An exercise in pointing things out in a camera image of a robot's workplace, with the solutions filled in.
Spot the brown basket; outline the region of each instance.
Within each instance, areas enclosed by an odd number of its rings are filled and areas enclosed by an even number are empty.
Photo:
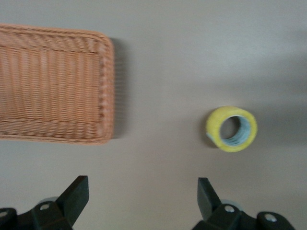
[[[0,139],[108,141],[113,68],[101,33],[0,24]]]

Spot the yellow tape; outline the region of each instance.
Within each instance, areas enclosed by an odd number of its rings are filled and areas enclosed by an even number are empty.
[[[240,121],[238,132],[231,138],[222,139],[220,129],[225,120],[237,117]],[[257,123],[255,117],[246,110],[223,106],[214,110],[206,124],[207,136],[217,147],[226,152],[238,152],[248,147],[256,137]]]

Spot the metal screw head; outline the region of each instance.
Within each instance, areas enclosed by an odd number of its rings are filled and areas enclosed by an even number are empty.
[[[8,214],[7,211],[0,212],[0,218],[5,217]]]
[[[49,208],[49,204],[44,204],[39,208],[39,210],[45,210],[47,208]]]
[[[225,206],[225,211],[233,213],[233,212],[235,212],[235,209],[233,207],[231,207],[230,205],[226,205]]]
[[[276,222],[277,221],[276,217],[273,216],[272,214],[269,214],[269,213],[265,214],[264,217],[266,218],[267,221],[270,221],[270,222]]]

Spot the tape roll core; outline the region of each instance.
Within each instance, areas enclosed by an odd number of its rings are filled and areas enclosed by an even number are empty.
[[[222,138],[221,127],[231,117],[239,119],[239,129],[233,137]],[[237,152],[245,149],[253,142],[257,134],[257,123],[255,117],[248,111],[234,106],[223,106],[210,114],[206,131],[207,136],[217,147],[226,152]]]

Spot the gray surface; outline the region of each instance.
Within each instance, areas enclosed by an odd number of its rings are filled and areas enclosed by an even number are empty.
[[[116,139],[2,141],[0,207],[27,211],[89,175],[81,229],[191,229],[197,178],[251,216],[306,229],[306,0],[0,0],[0,22],[100,31],[117,49]],[[254,143],[225,153],[201,126],[221,105],[252,112]]]

